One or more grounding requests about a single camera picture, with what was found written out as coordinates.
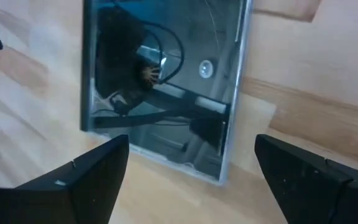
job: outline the glass surface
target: glass surface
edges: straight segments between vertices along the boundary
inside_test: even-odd
[[[96,2],[92,130],[219,180],[241,1]]]

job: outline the wooden table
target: wooden table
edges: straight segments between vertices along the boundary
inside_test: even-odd
[[[312,17],[296,2],[257,5],[227,185],[131,154],[111,223],[285,223],[259,133],[358,168],[358,1],[323,0]],[[79,130],[81,15],[80,0],[0,0],[0,187],[105,141]]]

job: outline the wooden surface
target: wooden surface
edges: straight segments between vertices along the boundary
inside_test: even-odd
[[[80,0],[0,0],[0,187],[105,141],[78,128],[81,10]],[[246,68],[227,185],[131,154],[111,223],[285,223],[255,158],[259,133],[358,168],[358,1],[323,0],[308,22],[255,14]]]

